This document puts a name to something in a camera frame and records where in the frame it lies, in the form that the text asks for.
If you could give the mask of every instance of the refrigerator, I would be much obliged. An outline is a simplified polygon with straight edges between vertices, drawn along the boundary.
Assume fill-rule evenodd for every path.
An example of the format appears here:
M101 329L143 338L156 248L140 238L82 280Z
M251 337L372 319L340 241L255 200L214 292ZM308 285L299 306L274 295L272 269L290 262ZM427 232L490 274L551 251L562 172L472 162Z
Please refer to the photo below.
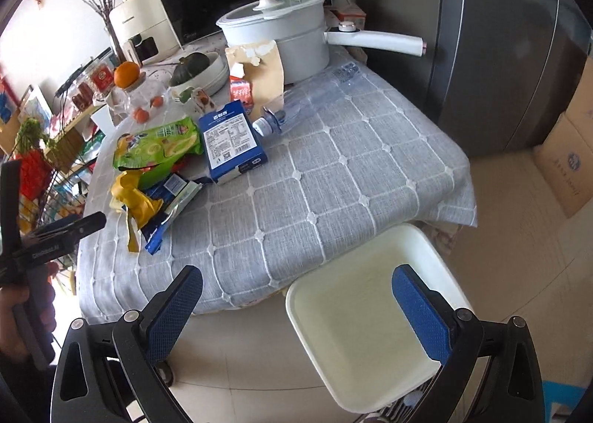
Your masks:
M574 0L357 0L366 29L422 37L426 56L367 50L468 156L541 143L580 80L591 27Z

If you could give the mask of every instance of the blue gripper pad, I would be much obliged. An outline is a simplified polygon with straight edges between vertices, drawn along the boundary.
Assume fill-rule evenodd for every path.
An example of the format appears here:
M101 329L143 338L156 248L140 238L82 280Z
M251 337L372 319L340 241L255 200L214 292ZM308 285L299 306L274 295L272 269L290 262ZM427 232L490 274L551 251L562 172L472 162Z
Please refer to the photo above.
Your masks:
M393 271L391 290L428 357L444 366L451 354L454 329L447 326L431 303L431 293L435 292L428 289L408 264Z
M200 270L186 266L177 278L182 277L184 271L189 272L185 280L146 330L146 360L151 365L167 359L202 295L203 281Z

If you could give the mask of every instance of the green snack bag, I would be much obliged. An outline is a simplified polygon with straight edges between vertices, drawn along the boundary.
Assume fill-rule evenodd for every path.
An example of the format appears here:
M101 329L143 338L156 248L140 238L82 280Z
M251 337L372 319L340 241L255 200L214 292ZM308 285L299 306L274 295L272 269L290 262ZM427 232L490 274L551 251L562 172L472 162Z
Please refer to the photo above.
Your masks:
M122 135L117 140L113 166L125 171L149 169L140 177L139 189L147 189L171 173L185 154L203 152L198 128L190 117L144 132Z

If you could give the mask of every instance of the white wall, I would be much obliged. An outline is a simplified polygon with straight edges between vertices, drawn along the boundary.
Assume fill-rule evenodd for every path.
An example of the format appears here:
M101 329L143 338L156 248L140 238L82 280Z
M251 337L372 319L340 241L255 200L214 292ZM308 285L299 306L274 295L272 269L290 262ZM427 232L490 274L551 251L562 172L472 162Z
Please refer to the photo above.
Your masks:
M43 0L39 9L23 0L0 36L0 63L17 96L39 85L51 105L68 76L108 46L101 18L82 1Z

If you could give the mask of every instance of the tablecloth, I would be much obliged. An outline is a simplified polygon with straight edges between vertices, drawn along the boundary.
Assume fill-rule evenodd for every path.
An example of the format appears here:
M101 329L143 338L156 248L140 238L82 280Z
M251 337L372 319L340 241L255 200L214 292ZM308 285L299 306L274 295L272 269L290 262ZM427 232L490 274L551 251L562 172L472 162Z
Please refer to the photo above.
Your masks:
M332 66L348 60L345 50L332 50ZM102 323L143 308L188 264L202 271L195 312L205 313L262 300L394 224L475 225L462 150L401 93L359 67L360 83L333 82L331 102L286 135L265 141L267 164L199 192L155 256L128 253L125 216L109 209L116 138L142 128L122 122L104 142L89 187L85 214L104 211L107 225L79 245L84 317ZM147 126L181 117L167 105ZM192 176L205 168L194 167Z

